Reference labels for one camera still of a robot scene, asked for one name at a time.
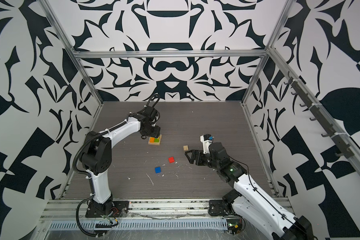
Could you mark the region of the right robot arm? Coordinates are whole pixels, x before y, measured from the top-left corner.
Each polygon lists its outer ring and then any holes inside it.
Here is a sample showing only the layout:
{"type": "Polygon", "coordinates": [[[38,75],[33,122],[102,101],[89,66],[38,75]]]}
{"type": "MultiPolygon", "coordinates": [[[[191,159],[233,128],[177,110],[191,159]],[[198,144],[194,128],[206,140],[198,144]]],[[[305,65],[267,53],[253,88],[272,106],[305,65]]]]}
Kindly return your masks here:
{"type": "Polygon", "coordinates": [[[269,240],[314,240],[313,227],[304,216],[297,218],[268,195],[251,177],[249,167],[228,155],[221,143],[207,151],[189,150],[185,155],[197,166],[216,170],[232,190],[223,197],[230,213],[251,223],[269,240]]]}

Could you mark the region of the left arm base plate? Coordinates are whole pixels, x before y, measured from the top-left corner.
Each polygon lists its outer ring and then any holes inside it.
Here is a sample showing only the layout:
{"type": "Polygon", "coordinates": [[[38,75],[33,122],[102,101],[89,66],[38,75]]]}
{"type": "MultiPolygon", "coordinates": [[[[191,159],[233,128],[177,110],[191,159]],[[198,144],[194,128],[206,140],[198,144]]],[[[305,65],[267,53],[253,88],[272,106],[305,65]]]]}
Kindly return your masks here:
{"type": "Polygon", "coordinates": [[[107,215],[110,218],[118,218],[128,213],[129,204],[129,201],[107,201],[104,204],[99,204],[90,200],[85,217],[100,218],[103,215],[107,215]]]}

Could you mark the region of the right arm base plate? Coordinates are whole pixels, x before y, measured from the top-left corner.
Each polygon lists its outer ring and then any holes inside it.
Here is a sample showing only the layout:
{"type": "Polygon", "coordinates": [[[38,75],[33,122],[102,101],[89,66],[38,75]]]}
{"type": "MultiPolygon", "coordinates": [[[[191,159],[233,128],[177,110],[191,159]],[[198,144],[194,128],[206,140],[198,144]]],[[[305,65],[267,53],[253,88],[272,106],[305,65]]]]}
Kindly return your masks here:
{"type": "Polygon", "coordinates": [[[208,214],[212,217],[218,216],[235,216],[236,213],[233,210],[233,200],[209,200],[208,214]]]}

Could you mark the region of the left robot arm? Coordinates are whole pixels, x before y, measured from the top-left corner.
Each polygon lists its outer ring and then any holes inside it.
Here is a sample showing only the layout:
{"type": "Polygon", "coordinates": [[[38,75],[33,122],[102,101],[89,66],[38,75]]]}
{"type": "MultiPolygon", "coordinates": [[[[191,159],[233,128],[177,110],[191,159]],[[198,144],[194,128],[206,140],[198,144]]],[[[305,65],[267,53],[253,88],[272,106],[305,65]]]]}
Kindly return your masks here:
{"type": "Polygon", "coordinates": [[[108,182],[108,169],[112,163],[112,148],[134,133],[142,139],[158,138],[160,127],[156,125],[160,113],[154,107],[145,106],[141,111],[130,113],[119,124],[100,132],[89,132],[73,160],[73,170],[84,174],[91,184],[91,201],[103,207],[112,201],[108,182]]]}

